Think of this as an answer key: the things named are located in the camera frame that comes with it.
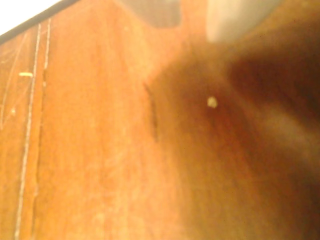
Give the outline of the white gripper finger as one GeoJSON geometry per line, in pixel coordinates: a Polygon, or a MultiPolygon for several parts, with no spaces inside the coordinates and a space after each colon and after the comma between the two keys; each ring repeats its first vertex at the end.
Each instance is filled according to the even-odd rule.
{"type": "Polygon", "coordinates": [[[153,27],[175,27],[181,22],[180,0],[120,0],[119,3],[153,27]]]}
{"type": "Polygon", "coordinates": [[[262,22],[277,6],[277,0],[209,0],[207,40],[230,42],[238,39],[262,22]]]}

